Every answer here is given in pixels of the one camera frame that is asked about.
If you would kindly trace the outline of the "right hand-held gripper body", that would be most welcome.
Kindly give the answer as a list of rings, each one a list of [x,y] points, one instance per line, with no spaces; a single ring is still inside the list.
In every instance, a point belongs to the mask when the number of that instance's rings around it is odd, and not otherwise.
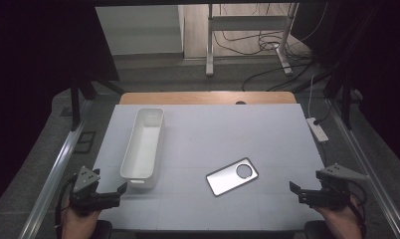
[[[365,174],[337,163],[319,171],[323,174],[323,179],[319,180],[321,189],[302,189],[299,195],[299,203],[306,204],[309,207],[327,207],[331,210],[343,209],[350,201],[350,196],[355,195],[349,190],[350,183],[362,191],[363,198],[358,199],[358,205],[361,206],[367,201],[365,190],[356,183],[357,180],[367,180]]]

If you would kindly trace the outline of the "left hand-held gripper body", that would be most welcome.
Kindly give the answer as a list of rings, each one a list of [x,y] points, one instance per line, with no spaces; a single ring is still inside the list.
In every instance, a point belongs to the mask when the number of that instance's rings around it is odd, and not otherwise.
[[[77,174],[70,193],[70,206],[78,214],[89,214],[118,207],[120,196],[115,192],[97,193],[100,176],[83,166]]]

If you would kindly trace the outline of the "white plastic bin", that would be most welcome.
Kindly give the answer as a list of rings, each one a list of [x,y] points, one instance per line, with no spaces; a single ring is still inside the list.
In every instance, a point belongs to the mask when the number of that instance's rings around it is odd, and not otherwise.
[[[164,110],[138,110],[119,172],[130,188],[151,189],[155,186],[163,136]]]

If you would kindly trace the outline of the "grey phone case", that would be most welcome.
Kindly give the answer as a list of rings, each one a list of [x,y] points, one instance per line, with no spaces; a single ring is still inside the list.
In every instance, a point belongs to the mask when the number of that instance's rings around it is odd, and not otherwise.
[[[228,164],[206,175],[215,196],[225,194],[256,179],[259,172],[248,157]]]

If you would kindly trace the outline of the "person's right hand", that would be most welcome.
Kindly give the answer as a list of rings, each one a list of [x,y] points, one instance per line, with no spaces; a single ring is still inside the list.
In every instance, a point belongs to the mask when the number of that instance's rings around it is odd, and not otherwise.
[[[358,219],[349,206],[339,210],[316,206],[313,209],[324,218],[329,229],[358,228]]]

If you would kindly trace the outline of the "person's left hand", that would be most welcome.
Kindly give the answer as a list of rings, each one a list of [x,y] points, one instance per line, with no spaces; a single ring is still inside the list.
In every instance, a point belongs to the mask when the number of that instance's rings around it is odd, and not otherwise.
[[[66,206],[62,210],[62,226],[68,232],[92,233],[100,216],[99,211],[90,212],[83,216],[78,214],[71,206],[70,200],[66,200]]]

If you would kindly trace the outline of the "white power strip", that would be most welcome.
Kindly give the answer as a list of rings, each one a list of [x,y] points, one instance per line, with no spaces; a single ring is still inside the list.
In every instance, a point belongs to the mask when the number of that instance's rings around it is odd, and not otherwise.
[[[309,129],[311,130],[312,134],[314,135],[315,139],[318,142],[327,142],[328,137],[322,127],[319,125],[319,122],[315,118],[308,118],[306,119],[306,122],[309,126]]]

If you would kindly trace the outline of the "black stand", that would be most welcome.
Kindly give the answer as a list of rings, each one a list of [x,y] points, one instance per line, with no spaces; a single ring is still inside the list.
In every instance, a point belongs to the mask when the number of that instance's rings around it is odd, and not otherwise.
[[[94,79],[94,80],[78,80],[71,79],[71,101],[72,101],[72,127],[71,131],[75,131],[82,121],[81,117],[81,107],[80,107],[80,94],[86,100],[94,100],[96,98],[97,92],[93,86],[93,82],[97,82],[102,86],[110,89],[111,91],[122,96],[125,90],[114,83],[104,80],[104,79]]]
[[[350,123],[350,105],[352,99],[353,87],[348,77],[332,76],[325,88],[323,95],[326,99],[334,100],[337,95],[340,95],[340,118],[347,129],[351,129]]]

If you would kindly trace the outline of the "wooden table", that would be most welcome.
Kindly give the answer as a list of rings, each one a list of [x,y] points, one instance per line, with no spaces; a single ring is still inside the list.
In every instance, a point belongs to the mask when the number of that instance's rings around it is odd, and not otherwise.
[[[268,105],[295,104],[290,92],[162,92],[126,93],[121,105]]]

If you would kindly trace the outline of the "black curtain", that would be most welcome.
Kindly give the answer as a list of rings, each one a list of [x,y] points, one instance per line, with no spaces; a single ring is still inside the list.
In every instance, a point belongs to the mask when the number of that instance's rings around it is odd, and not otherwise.
[[[347,61],[360,110],[400,159],[400,0],[312,0],[301,2],[292,35],[323,65],[346,52],[370,6],[378,5]]]
[[[116,81],[96,7],[81,0],[0,0],[0,198],[52,110],[76,81]]]

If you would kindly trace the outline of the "white cabinet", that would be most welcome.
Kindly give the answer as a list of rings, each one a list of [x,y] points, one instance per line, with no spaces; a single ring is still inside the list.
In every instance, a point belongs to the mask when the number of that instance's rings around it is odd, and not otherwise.
[[[181,10],[178,5],[96,8],[113,55],[182,53]]]

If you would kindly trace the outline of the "aluminium rail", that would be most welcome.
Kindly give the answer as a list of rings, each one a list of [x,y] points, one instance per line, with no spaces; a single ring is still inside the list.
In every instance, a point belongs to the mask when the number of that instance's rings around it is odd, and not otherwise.
[[[367,176],[367,185],[375,197],[375,200],[378,202],[378,205],[380,206],[389,226],[395,234],[395,237],[400,239],[400,213],[394,201],[386,191],[385,187],[381,184],[379,177],[377,176],[367,155],[355,137],[355,134],[351,129],[348,129],[345,123],[342,121],[338,106],[333,104],[330,100],[326,100],[325,102],[330,107],[330,114],[344,136],[348,147],[352,151],[357,165]]]
[[[71,130],[51,168],[51,171],[39,193],[39,196],[19,234],[18,239],[35,239],[43,223],[49,206],[54,198],[60,180],[66,170],[75,146],[80,138],[93,101],[84,100],[81,109],[81,121]]]

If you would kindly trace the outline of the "white metal desk frame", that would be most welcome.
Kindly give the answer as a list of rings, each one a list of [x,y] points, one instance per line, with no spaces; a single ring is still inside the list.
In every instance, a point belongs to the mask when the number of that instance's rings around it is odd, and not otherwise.
[[[215,31],[283,31],[282,39],[276,47],[286,76],[293,74],[286,54],[286,43],[291,32],[298,4],[292,3],[286,16],[213,16],[213,5],[208,5],[206,76],[214,74],[213,33]]]

